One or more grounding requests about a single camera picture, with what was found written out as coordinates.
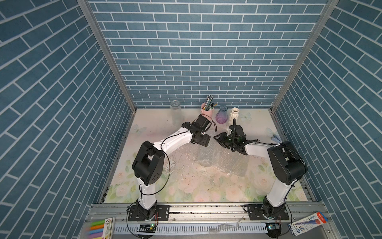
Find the purple vase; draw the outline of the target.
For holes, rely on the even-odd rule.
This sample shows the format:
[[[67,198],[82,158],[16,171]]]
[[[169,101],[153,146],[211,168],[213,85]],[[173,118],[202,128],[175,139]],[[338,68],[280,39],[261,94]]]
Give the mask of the purple vase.
[[[225,124],[228,121],[227,110],[228,110],[228,107],[226,105],[221,105],[219,107],[219,111],[215,117],[217,123]]]

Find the clear ribbed glass vase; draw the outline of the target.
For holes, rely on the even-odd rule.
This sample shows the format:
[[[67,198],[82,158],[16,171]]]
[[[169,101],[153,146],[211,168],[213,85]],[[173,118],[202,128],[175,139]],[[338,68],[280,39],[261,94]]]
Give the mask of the clear ribbed glass vase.
[[[170,107],[171,107],[173,125],[176,127],[181,127],[182,123],[184,122],[184,117],[183,117],[180,101],[173,100],[170,103]]]

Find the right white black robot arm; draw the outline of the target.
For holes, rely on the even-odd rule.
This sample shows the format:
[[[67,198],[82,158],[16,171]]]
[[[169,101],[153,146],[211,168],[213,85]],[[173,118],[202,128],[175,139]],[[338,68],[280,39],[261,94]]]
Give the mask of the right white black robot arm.
[[[262,212],[267,219],[278,217],[285,210],[287,195],[294,184],[307,172],[307,166],[293,144],[289,141],[274,144],[247,139],[242,126],[236,120],[229,127],[228,133],[223,132],[213,138],[232,152],[270,160],[276,179],[270,192],[264,197]]]

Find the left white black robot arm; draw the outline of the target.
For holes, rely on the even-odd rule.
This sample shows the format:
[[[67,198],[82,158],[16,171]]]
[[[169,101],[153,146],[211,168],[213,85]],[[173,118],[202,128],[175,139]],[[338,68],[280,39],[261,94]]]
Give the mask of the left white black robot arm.
[[[132,164],[134,175],[137,178],[139,198],[130,208],[128,215],[132,221],[157,220],[155,183],[163,173],[165,159],[179,147],[192,143],[207,147],[210,135],[206,132],[211,126],[217,128],[213,119],[205,114],[200,114],[192,122],[184,122],[181,127],[168,137],[151,143],[145,141],[141,144]]]

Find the cream ribbed cylinder vase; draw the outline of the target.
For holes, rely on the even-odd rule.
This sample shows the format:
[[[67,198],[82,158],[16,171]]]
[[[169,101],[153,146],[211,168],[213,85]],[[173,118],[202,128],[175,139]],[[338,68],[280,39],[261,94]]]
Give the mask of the cream ribbed cylinder vase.
[[[238,119],[240,110],[236,107],[231,109],[229,119],[227,121],[227,126],[233,125],[233,121]]]

